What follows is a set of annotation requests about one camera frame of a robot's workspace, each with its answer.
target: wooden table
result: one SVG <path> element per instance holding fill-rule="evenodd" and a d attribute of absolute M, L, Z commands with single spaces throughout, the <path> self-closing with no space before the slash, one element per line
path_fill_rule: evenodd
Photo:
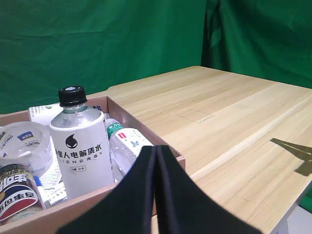
<path fill-rule="evenodd" d="M 194 66 L 104 93 L 183 153 L 209 197 L 266 234 L 311 182 L 311 89 Z"/>

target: plastic water bottle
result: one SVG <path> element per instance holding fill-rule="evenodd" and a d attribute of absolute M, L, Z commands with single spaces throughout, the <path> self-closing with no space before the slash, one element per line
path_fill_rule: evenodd
<path fill-rule="evenodd" d="M 106 114 L 105 127 L 109 138 L 114 178 L 120 181 L 128 173 L 145 145 L 152 146 L 142 133 L 134 128 L 124 128 L 116 119 Z"/>
<path fill-rule="evenodd" d="M 112 184 L 113 173 L 103 112 L 85 104 L 81 86 L 58 92 L 63 111 L 50 124 L 68 199 Z"/>

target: electrolyte water bottle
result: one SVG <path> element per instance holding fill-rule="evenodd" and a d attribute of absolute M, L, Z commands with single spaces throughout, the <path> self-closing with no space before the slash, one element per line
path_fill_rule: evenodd
<path fill-rule="evenodd" d="M 103 112 L 89 107 L 84 88 L 58 92 L 63 111 L 50 124 L 68 199 L 112 184 L 113 173 Z"/>

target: green curtain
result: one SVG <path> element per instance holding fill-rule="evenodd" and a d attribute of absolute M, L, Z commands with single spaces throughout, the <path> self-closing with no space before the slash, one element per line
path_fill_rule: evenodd
<path fill-rule="evenodd" d="M 312 1 L 207 0 L 202 65 L 312 88 Z M 300 205 L 312 212 L 312 190 Z"/>
<path fill-rule="evenodd" d="M 200 65 L 205 0 L 2 0 L 0 113 Z"/>

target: black object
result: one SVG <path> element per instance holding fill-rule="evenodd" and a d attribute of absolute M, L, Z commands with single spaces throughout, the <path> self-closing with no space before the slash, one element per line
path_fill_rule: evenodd
<path fill-rule="evenodd" d="M 260 234 L 206 196 L 168 146 L 145 146 L 116 188 L 58 234 L 150 234 L 154 195 L 160 234 Z"/>
<path fill-rule="evenodd" d="M 58 91 L 59 105 L 71 107 L 87 102 L 86 93 L 82 86 L 69 86 Z"/>

